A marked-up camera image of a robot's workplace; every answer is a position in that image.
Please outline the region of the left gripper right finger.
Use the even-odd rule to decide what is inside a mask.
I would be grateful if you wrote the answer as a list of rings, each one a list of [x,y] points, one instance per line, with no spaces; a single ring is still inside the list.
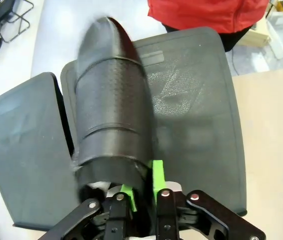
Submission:
[[[178,240],[192,229],[207,240],[264,240],[266,234],[202,190],[188,194],[167,188],[162,160],[152,162],[156,239]]]

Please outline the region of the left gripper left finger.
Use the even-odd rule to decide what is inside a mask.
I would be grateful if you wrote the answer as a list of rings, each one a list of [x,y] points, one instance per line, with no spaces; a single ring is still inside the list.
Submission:
[[[133,188],[123,184],[119,192],[103,202],[85,200],[40,239],[124,240],[136,210]]]

